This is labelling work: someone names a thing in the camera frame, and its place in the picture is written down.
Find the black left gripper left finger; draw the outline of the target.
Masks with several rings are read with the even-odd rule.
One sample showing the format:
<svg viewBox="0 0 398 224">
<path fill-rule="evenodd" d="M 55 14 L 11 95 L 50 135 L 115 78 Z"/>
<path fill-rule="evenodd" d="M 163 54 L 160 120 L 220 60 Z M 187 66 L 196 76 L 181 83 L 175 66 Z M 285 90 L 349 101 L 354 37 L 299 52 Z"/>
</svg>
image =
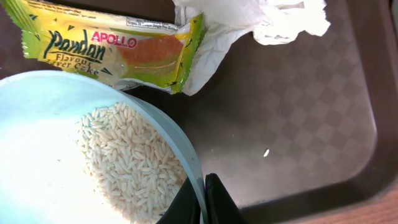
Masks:
<svg viewBox="0 0 398 224">
<path fill-rule="evenodd" d="M 186 179 L 157 224 L 199 224 L 200 206 L 191 182 Z"/>
</svg>

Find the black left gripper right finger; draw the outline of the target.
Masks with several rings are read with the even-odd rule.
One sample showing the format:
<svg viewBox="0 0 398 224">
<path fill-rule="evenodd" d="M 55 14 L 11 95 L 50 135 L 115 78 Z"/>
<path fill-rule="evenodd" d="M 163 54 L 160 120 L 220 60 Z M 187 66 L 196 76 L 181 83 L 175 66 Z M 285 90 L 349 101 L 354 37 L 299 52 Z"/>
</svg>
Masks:
<svg viewBox="0 0 398 224">
<path fill-rule="evenodd" d="M 238 207 L 215 173 L 205 178 L 206 209 L 211 224 L 246 224 Z"/>
</svg>

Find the pile of white rice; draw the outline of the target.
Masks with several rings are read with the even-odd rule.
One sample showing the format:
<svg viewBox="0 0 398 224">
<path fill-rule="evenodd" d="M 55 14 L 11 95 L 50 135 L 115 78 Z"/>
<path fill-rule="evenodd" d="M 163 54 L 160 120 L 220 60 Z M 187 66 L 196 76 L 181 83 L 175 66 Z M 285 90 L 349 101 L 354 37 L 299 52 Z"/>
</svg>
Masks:
<svg viewBox="0 0 398 224">
<path fill-rule="evenodd" d="M 80 118 L 78 147 L 95 190 L 131 223 L 156 223 L 187 174 L 166 140 L 124 102 Z"/>
</svg>

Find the light blue bowl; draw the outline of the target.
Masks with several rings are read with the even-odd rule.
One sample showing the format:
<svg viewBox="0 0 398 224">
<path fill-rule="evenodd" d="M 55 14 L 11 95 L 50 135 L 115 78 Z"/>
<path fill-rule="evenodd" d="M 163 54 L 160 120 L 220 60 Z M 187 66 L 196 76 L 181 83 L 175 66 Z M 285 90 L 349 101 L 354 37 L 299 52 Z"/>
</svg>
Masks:
<svg viewBox="0 0 398 224">
<path fill-rule="evenodd" d="M 94 193 L 76 146 L 79 120 L 124 102 L 152 124 L 188 175 L 207 223 L 200 160 L 185 133 L 163 111 L 92 78 L 55 70 L 1 80 L 1 222 L 125 223 Z"/>
</svg>

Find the green pandan cake wrapper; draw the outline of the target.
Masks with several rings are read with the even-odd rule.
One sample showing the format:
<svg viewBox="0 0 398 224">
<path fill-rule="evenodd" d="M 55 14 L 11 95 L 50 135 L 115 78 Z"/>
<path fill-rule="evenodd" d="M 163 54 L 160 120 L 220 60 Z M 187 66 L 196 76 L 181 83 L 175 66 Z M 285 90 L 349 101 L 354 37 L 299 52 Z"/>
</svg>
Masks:
<svg viewBox="0 0 398 224">
<path fill-rule="evenodd" d="M 47 1 L 4 0 L 22 31 L 26 58 L 98 80 L 118 90 L 183 90 L 201 42 L 202 15 L 185 25 L 89 11 Z"/>
</svg>

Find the white napkin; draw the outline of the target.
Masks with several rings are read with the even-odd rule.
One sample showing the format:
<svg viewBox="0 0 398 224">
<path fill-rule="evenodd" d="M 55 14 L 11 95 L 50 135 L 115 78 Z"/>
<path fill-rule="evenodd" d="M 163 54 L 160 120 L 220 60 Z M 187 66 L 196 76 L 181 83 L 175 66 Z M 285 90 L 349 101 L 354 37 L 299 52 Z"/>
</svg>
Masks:
<svg viewBox="0 0 398 224">
<path fill-rule="evenodd" d="M 183 93 L 192 96 L 215 74 L 232 44 L 252 33 L 261 45 L 294 41 L 305 31 L 322 36 L 330 27 L 324 0 L 174 0 L 175 23 L 203 15 L 205 35 Z"/>
</svg>

